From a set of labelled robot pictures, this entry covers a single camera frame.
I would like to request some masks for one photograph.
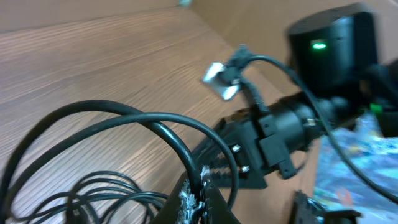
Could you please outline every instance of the metal plate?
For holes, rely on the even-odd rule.
[[[211,64],[203,77],[203,82],[215,91],[223,100],[231,100],[239,91],[240,85],[225,85],[217,76],[218,72],[224,70],[224,65],[220,62]]]

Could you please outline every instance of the wall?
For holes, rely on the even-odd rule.
[[[178,0],[0,0],[0,32],[177,5]]]
[[[398,0],[365,0],[379,14],[379,49],[382,61],[398,56]],[[196,0],[192,9],[229,44],[246,44],[259,54],[287,61],[286,28],[313,13],[358,2],[355,0]],[[298,91],[276,68],[256,62],[269,81],[285,94]]]

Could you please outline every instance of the bolt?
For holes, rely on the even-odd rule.
[[[307,124],[308,124],[309,126],[316,126],[316,125],[317,125],[317,122],[315,121],[315,119],[309,118],[309,119],[307,119]]]
[[[234,153],[237,153],[237,152],[239,152],[241,150],[241,146],[239,146],[239,145],[234,145],[233,147],[232,147],[232,151],[234,152]]]
[[[249,172],[250,168],[249,166],[242,166],[242,172],[247,173]]]

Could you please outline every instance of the screw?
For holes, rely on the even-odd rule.
[[[309,126],[316,126],[316,125],[317,125],[317,122],[315,121],[315,119],[309,118],[309,119],[307,119],[307,124],[308,124]]]
[[[232,151],[234,152],[234,153],[237,153],[237,152],[239,152],[241,150],[241,146],[239,146],[239,145],[234,145],[233,147],[232,147]]]
[[[250,168],[249,166],[242,166],[242,172],[247,173],[249,172]]]
[[[239,84],[240,80],[238,78],[235,78],[234,80],[232,80],[231,84],[232,85],[237,85]]]

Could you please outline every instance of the black cable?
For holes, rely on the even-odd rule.
[[[306,86],[306,84],[297,76],[297,74],[292,69],[290,69],[288,66],[286,66],[283,63],[277,61],[276,59],[266,56],[266,55],[253,55],[252,57],[250,57],[247,60],[247,62],[244,64],[244,66],[247,66],[250,62],[257,61],[257,60],[269,62],[269,63],[275,65],[276,67],[280,68],[293,80],[293,82],[295,82],[302,89],[305,96],[308,98],[308,100],[311,102],[312,106],[315,108],[315,111],[317,112],[317,115],[319,116],[321,124],[325,128],[326,135],[329,137],[329,141],[330,141],[331,145],[335,148],[335,150],[336,150],[337,154],[340,156],[341,160],[354,172],[354,174],[356,174],[370,188],[372,188],[379,194],[383,195],[385,198],[389,199],[391,202],[398,204],[397,196],[391,194],[386,189],[384,189],[383,187],[381,187],[381,186],[377,185],[375,182],[373,182],[361,170],[359,170],[356,167],[356,165],[353,162],[351,162],[350,158],[344,153],[342,148],[337,143],[337,140],[331,133],[333,128],[330,126],[327,116],[324,114],[324,112],[320,108],[317,98],[314,96],[314,94],[311,92],[311,90]]]
[[[29,147],[29,143],[32,143],[34,141],[34,139],[38,136],[40,136],[40,134],[42,132],[45,131],[45,129],[47,129],[49,126],[51,126],[52,123],[54,123],[56,119],[54,119],[54,116],[52,119],[48,119],[48,120],[52,120],[52,122],[49,123],[42,123],[42,125],[45,126],[45,128],[43,128],[43,126],[37,125],[33,130],[36,130],[36,132],[33,132],[33,130],[27,135],[27,137],[25,137],[25,142],[22,141],[22,143],[20,144],[20,146],[25,146],[26,148],[24,149],[23,147],[19,148],[19,152],[24,152],[28,147]],[[228,200],[228,205],[231,207],[235,198],[236,198],[236,193],[238,190],[238,170],[236,167],[236,163],[233,159],[233,155],[231,153],[231,151],[229,150],[229,147],[223,142],[223,140],[209,127],[205,126],[204,124],[202,124],[201,122],[195,121],[194,119],[188,118],[188,117],[184,117],[184,116],[180,116],[177,114],[168,114],[168,113],[146,113],[146,114],[140,114],[140,115],[128,115],[128,116],[121,116],[118,118],[112,118],[109,119],[107,121],[103,121],[101,123],[98,124],[94,124],[76,134],[74,134],[73,136],[67,138],[66,140],[58,143],[55,147],[51,148],[49,151],[47,151],[45,154],[43,154],[40,158],[38,158],[36,161],[34,161],[23,173],[22,175],[16,180],[16,182],[14,183],[14,185],[9,189],[9,192],[6,197],[5,202],[3,202],[3,206],[5,206],[5,208],[7,209],[7,211],[9,212],[10,216],[14,217],[14,214],[11,211],[11,205],[12,202],[14,201],[14,198],[16,196],[16,194],[18,193],[18,191],[20,191],[20,189],[23,187],[23,185],[26,183],[26,181],[32,176],[34,175],[34,173],[39,170],[45,163],[47,163],[49,160],[51,160],[52,158],[54,158],[55,156],[57,156],[59,153],[63,152],[64,150],[66,150],[67,148],[69,148],[70,146],[72,146],[73,144],[76,144],[77,142],[93,135],[96,134],[100,131],[103,131],[105,129],[109,129],[109,128],[113,128],[122,124],[127,124],[127,123],[132,123],[132,122],[140,122],[140,123],[145,123],[148,124],[148,122],[151,121],[160,121],[160,120],[164,120],[164,121],[171,121],[171,122],[177,122],[177,123],[182,123],[188,126],[191,126],[195,129],[198,129],[202,132],[204,132],[210,139],[212,139],[213,141],[215,141],[215,143],[221,148],[221,150],[223,151],[223,153],[225,153],[226,158],[228,159],[229,165],[230,165],[230,169],[231,169],[231,173],[233,174],[233,186],[231,188],[231,194],[229,196],[229,200]],[[130,184],[124,184],[124,182],[120,182],[118,180],[112,180],[112,179],[91,179],[91,180],[87,180],[84,183],[80,183],[83,180],[95,176],[95,175],[115,175],[117,177],[121,177],[127,181],[129,181]],[[130,178],[126,177],[125,175],[122,174],[118,174],[115,172],[95,172],[92,174],[89,174],[87,176],[85,176],[84,178],[82,178],[77,184],[76,186],[74,186],[73,190],[71,192],[67,192],[65,194],[69,195],[69,199],[68,201],[71,200],[71,198],[81,198],[81,200],[86,200],[89,202],[94,202],[94,201],[99,201],[99,200],[109,200],[112,198],[118,198],[120,200],[123,199],[123,197],[125,197],[123,199],[123,203],[127,200],[126,199],[126,195],[115,195],[115,194],[95,194],[95,195],[90,195],[93,192],[97,192],[100,190],[107,190],[105,188],[102,189],[93,189],[91,192],[89,192],[89,194],[84,195],[83,197],[77,195],[76,193],[83,188],[86,185],[89,184],[94,184],[96,182],[108,182],[108,183],[113,183],[113,184],[119,184],[122,185],[123,187],[127,187],[130,190],[133,191],[141,191],[139,189],[139,187],[137,186],[137,184],[131,180]],[[6,185],[7,181],[4,181],[4,179],[2,180],[2,186]],[[47,203],[53,201],[55,199],[54,197],[50,197],[48,200],[44,201],[43,204],[40,204],[40,206],[38,208],[36,208],[36,210],[34,211],[34,213],[28,217],[24,217],[22,219],[25,220],[32,220],[34,218],[39,218],[40,215],[45,215],[44,217],[42,217],[39,221],[37,221],[38,223],[42,223],[45,220],[47,220],[48,218],[62,212],[62,211],[67,211],[68,210],[68,206],[69,209],[78,209],[78,211],[81,212],[81,216],[83,218],[88,218],[87,214],[85,213],[84,210],[82,210],[78,205],[81,205],[80,202],[75,202],[72,203],[72,205],[70,205],[70,203],[66,203],[65,205],[58,205],[56,207],[47,209],[44,212],[40,212],[39,210],[45,206]],[[155,205],[156,203],[157,206],[155,206],[156,209],[159,209],[159,200],[157,198],[142,198],[142,199],[137,199],[138,202],[141,203],[147,203],[150,202],[151,204]],[[110,214],[114,214],[116,212],[116,210],[123,204],[121,201],[118,201],[119,206],[117,206],[114,210],[110,210]],[[69,213],[69,216],[67,216],[67,218],[76,218],[76,216],[74,216],[73,212]]]
[[[5,207],[4,202],[11,184],[12,176],[14,175],[17,165],[21,161],[26,150],[55,122],[71,114],[84,111],[102,111],[119,115],[142,113],[140,110],[122,103],[108,100],[88,100],[61,107],[39,121],[16,147],[4,169],[0,186],[0,224],[5,224],[5,220],[7,218],[6,214],[8,213],[6,210],[11,209],[9,207]],[[200,171],[195,164],[188,147],[170,128],[160,122],[155,121],[151,123],[143,123],[142,125],[160,136],[176,151],[187,170],[192,192],[195,193],[195,195],[198,195],[201,189]]]
[[[126,189],[119,188],[119,187],[97,187],[97,188],[94,188],[94,189],[91,189],[91,190],[88,190],[87,192],[85,192],[84,196],[88,196],[93,193],[97,193],[97,192],[101,192],[101,191],[115,191],[115,192],[121,192],[121,193],[125,193],[125,194],[131,193],[130,191],[128,191]]]
[[[106,224],[109,224],[110,220],[112,219],[113,215],[116,213],[116,211],[122,206],[124,205],[126,202],[130,201],[130,200],[134,200],[134,199],[146,199],[148,198],[148,196],[144,195],[143,193],[145,192],[141,192],[141,193],[136,193],[136,194],[132,194],[132,195],[126,195],[124,196],[124,198],[122,198],[121,200],[118,200],[117,202],[114,202],[112,204],[112,206],[110,206],[107,211],[104,212],[103,217],[101,217],[101,221],[104,222],[105,218],[108,217],[108,221],[106,222]]]
[[[225,154],[225,157],[228,160],[229,168],[231,169],[232,174],[232,187],[231,193],[228,199],[229,207],[232,207],[233,202],[236,198],[237,191],[239,188],[238,185],[238,169],[232,155],[231,150],[225,144],[225,142],[208,126],[205,124],[191,119],[186,116],[182,116],[179,114],[172,113],[144,113],[139,115],[125,115],[116,118],[111,118],[106,121],[102,121],[100,123],[94,124],[90,127],[87,127],[74,135],[66,138],[62,142],[58,143],[53,148],[49,149],[47,152],[42,154],[36,161],[34,161],[15,181],[12,188],[9,190],[9,193],[6,197],[5,205],[6,208],[10,208],[12,202],[18,191],[23,187],[23,185],[29,180],[31,176],[33,176],[44,164],[53,159],[55,156],[59,155],[64,150],[73,146],[74,144],[96,134],[101,131],[107,130],[109,128],[114,128],[116,126],[120,126],[123,124],[129,124],[134,122],[145,123],[149,121],[170,121],[176,122],[180,124],[184,124],[190,127],[193,127],[203,133],[205,133],[210,139],[212,139],[216,145],[221,149],[221,151]]]
[[[98,218],[94,208],[90,205],[90,203],[88,203],[88,201],[84,197],[82,197],[80,195],[71,195],[70,192],[62,192],[62,193],[58,193],[56,196],[55,195],[52,196],[50,199],[47,199],[46,202],[49,203],[49,202],[51,202],[57,198],[61,198],[61,197],[77,198],[90,211],[90,214],[93,218],[93,222],[95,224],[100,224],[100,219]]]

